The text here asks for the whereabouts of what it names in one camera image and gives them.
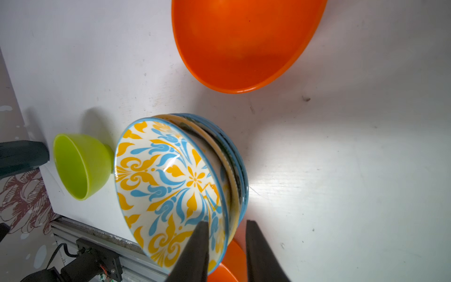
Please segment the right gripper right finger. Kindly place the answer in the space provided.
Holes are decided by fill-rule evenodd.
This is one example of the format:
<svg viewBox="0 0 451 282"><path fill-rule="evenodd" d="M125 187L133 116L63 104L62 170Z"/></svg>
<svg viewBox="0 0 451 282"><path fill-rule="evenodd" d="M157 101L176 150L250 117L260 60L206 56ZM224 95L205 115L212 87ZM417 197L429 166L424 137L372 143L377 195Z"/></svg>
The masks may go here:
<svg viewBox="0 0 451 282"><path fill-rule="evenodd" d="M256 221L245 230L247 277L249 282L289 282Z"/></svg>

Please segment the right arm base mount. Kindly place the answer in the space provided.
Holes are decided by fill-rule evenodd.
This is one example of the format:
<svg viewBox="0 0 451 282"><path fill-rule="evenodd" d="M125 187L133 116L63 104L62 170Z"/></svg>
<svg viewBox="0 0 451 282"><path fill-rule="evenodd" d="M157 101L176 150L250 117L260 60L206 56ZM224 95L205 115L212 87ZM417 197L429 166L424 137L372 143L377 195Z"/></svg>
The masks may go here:
<svg viewBox="0 0 451 282"><path fill-rule="evenodd" d="M69 252L68 245L61 243L53 252L45 269L27 275L23 282L89 282L102 275L106 282L121 282L123 268L119 255L101 245L80 238L76 241L77 252ZM60 250L73 258L61 270L51 267Z"/></svg>

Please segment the lime green bowl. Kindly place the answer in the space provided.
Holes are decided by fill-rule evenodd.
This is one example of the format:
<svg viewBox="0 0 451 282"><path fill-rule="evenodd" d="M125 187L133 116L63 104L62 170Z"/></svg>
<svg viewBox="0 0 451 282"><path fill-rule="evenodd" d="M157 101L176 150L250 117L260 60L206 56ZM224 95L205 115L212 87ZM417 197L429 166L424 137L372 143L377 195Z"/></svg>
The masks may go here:
<svg viewBox="0 0 451 282"><path fill-rule="evenodd" d="M113 151L89 135L56 135L53 153L63 185L79 201L88 199L102 189L113 172Z"/></svg>

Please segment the blue yellow patterned bowl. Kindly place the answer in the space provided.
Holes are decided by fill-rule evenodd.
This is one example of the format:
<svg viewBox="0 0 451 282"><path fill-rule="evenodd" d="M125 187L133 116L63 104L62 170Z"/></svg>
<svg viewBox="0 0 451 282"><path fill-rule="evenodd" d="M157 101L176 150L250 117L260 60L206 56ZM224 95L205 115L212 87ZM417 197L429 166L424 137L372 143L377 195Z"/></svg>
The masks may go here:
<svg viewBox="0 0 451 282"><path fill-rule="evenodd" d="M155 117L131 123L117 144L115 186L130 232L158 266L172 270L207 222L208 271L218 268L229 239L226 199L211 162L176 125Z"/></svg>

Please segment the large orange bowl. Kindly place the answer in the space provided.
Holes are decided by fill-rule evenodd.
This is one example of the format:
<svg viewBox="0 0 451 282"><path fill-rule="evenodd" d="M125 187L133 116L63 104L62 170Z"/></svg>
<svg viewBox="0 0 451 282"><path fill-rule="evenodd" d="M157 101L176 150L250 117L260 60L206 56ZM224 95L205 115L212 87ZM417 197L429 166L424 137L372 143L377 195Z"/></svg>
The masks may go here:
<svg viewBox="0 0 451 282"><path fill-rule="evenodd" d="M286 72L314 36L327 2L173 1L175 43L189 72L226 94L260 89Z"/></svg>

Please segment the small orange bowl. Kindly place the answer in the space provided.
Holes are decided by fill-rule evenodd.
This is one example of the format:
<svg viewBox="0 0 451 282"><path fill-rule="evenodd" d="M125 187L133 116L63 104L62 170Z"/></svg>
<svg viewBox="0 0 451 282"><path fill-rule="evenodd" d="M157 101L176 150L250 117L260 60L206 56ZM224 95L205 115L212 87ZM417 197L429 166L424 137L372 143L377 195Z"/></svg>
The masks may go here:
<svg viewBox="0 0 451 282"><path fill-rule="evenodd" d="M223 261L208 282L248 282L246 254L235 239L229 244Z"/></svg>

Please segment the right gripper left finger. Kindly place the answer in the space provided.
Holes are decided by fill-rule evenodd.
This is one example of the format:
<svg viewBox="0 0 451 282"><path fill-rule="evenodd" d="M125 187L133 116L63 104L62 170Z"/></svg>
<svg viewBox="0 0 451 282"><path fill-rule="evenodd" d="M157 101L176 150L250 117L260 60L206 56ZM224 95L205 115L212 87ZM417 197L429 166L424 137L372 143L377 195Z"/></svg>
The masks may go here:
<svg viewBox="0 0 451 282"><path fill-rule="evenodd" d="M166 282L206 282L209 265L209 225L197 224Z"/></svg>

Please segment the yellow flower bowl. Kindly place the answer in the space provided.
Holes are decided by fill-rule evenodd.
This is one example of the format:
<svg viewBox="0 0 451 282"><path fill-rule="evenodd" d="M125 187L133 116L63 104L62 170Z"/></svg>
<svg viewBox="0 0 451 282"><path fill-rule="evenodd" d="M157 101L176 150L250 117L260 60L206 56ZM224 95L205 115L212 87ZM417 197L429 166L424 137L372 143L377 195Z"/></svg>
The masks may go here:
<svg viewBox="0 0 451 282"><path fill-rule="evenodd" d="M210 131L207 130L206 126L195 121L192 117L185 117L181 114L163 114L157 115L156 117L168 121L183 130L198 145L213 167L227 205L229 214L228 242L231 243L236 235L240 222L240 202L236 175L234 169L231 167L229 158L213 138Z"/></svg>

